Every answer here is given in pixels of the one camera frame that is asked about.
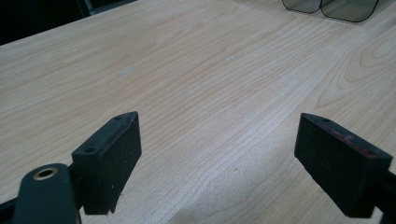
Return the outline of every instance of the light wood grain surface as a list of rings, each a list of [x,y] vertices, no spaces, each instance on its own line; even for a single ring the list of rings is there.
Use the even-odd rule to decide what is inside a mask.
[[[306,112],[396,156],[394,11],[141,0],[1,46],[0,203],[136,110],[143,155],[116,213],[83,223],[378,223],[344,217],[293,150]]]

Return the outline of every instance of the wooden table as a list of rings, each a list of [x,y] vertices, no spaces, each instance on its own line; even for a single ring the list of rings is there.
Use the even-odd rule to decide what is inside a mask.
[[[396,156],[394,11],[141,0],[1,46],[0,202],[136,110],[143,155],[116,213],[83,223],[378,223],[344,217],[293,150],[306,112]]]

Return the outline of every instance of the red paint mark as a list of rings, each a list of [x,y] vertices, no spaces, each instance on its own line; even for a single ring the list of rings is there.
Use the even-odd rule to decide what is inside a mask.
[[[372,153],[370,153],[367,149],[356,146],[356,144],[354,144],[354,143],[352,142],[353,136],[350,136],[350,135],[345,136],[345,135],[343,135],[343,134],[337,132],[337,131],[334,130],[334,129],[330,129],[330,130],[332,131],[332,133],[333,133],[335,136],[337,136],[339,139],[343,140],[344,142],[348,143],[351,147],[353,147],[353,148],[355,148],[356,150],[358,150],[358,151],[359,151],[361,154],[363,154],[365,157],[367,157],[367,158],[369,158],[369,159],[374,159],[374,158],[375,158],[375,155],[372,154]]]

